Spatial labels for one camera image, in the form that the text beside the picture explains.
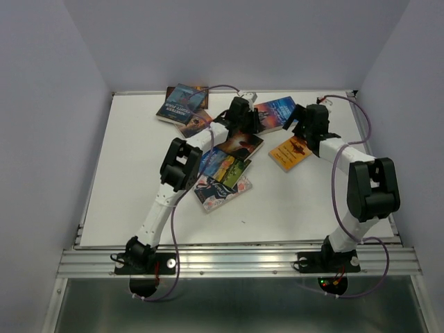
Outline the Jane Eyre blue book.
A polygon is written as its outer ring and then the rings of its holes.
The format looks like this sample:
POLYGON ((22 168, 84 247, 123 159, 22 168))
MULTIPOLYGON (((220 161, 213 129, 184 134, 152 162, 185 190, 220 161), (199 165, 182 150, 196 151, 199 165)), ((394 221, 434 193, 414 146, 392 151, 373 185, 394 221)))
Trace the Jane Eyre blue book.
POLYGON ((290 96, 256 104, 255 108, 258 110, 262 125, 259 134, 264 135, 282 129, 295 106, 296 104, 290 96))

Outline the Huckleberry Finn orange book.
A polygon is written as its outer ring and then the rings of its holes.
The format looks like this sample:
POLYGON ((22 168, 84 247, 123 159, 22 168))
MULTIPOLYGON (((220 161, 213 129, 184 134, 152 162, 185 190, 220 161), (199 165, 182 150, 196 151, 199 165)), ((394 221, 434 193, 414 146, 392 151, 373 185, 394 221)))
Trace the Huckleberry Finn orange book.
POLYGON ((283 171, 288 172, 309 157, 311 151, 305 140, 293 136, 272 149, 268 155, 283 171))

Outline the Tale of Two Cities book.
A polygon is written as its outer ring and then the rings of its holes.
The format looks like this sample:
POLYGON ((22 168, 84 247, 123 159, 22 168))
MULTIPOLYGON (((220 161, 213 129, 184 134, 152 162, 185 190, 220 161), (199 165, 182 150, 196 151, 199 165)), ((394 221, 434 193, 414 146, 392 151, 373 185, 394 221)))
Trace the Tale of Two Cities book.
POLYGON ((206 127, 205 122, 211 123, 212 118, 204 109, 200 108, 195 111, 195 115, 187 125, 175 125, 175 128, 182 137, 187 139, 204 130, 206 127))

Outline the Nineteen Eighty Four blue book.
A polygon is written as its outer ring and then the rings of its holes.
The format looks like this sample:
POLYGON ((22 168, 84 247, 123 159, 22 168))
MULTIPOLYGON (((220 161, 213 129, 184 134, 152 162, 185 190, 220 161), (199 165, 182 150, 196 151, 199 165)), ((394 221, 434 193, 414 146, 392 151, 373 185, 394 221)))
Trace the Nineteen Eighty Four blue book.
POLYGON ((176 125, 187 125, 193 113, 200 108, 206 92, 188 92, 177 84, 176 89, 157 111, 156 117, 176 125))

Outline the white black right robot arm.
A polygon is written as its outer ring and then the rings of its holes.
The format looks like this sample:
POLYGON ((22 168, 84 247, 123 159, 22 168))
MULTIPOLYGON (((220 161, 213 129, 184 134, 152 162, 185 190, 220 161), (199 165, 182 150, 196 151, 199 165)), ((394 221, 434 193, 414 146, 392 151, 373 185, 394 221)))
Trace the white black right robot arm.
POLYGON ((376 158, 347 144, 329 131, 329 112, 321 104, 296 105, 284 125, 295 121, 294 136, 317 157, 331 162, 333 171, 348 177, 348 211, 337 229, 327 235, 319 251, 299 252, 294 268, 300 273, 358 273, 357 245, 379 221, 400 208, 394 162, 376 158))

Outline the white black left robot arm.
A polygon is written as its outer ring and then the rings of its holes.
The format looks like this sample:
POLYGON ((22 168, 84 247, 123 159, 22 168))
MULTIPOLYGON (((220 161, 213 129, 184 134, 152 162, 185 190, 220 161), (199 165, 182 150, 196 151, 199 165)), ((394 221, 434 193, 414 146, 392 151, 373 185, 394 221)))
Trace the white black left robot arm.
POLYGON ((126 243, 125 251, 110 256, 121 268, 129 266, 138 273, 154 267, 156 250, 164 226, 179 200, 198 180, 202 156, 242 130, 255 133, 260 121, 254 103, 257 94, 239 92, 230 107, 188 139, 175 138, 160 167, 160 187, 141 228, 126 243))

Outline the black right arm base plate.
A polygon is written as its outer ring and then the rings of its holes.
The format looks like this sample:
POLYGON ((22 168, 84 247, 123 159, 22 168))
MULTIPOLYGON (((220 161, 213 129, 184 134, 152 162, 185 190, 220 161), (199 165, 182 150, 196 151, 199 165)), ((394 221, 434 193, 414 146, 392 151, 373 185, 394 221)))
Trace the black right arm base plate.
POLYGON ((361 271, 355 250, 348 253, 299 252, 296 256, 293 268, 302 274, 321 274, 318 278, 319 287, 332 295, 342 296, 346 292, 347 273, 361 271))

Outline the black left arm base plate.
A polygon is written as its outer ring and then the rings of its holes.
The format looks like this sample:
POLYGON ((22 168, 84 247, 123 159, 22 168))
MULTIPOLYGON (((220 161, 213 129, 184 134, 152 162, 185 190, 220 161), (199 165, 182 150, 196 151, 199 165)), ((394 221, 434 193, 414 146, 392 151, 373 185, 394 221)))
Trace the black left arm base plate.
POLYGON ((155 295, 160 286, 160 276, 176 274, 175 253, 155 253, 147 263, 133 263, 124 253, 112 253, 115 275, 130 275, 129 289, 143 300, 155 295))

